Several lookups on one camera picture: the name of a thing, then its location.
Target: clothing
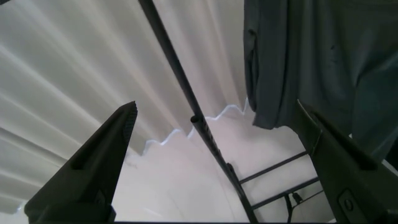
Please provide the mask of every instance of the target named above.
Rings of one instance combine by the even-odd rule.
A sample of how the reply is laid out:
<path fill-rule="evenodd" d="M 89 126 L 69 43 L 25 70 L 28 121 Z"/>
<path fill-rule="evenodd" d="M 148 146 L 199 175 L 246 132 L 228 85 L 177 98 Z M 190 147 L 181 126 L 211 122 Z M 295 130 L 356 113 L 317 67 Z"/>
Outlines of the clothing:
<path fill-rule="evenodd" d="M 288 126 L 296 99 L 381 161 L 398 137 L 398 1 L 245 0 L 254 125 Z"/>

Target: black fabric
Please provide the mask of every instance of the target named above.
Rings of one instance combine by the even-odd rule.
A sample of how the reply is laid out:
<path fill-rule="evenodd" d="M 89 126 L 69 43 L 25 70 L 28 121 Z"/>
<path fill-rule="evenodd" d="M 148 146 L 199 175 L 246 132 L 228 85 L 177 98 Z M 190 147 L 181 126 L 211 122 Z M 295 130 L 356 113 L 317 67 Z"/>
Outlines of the black fabric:
<path fill-rule="evenodd" d="M 246 0 L 254 125 L 288 126 L 296 99 L 377 160 L 398 136 L 398 1 Z"/>

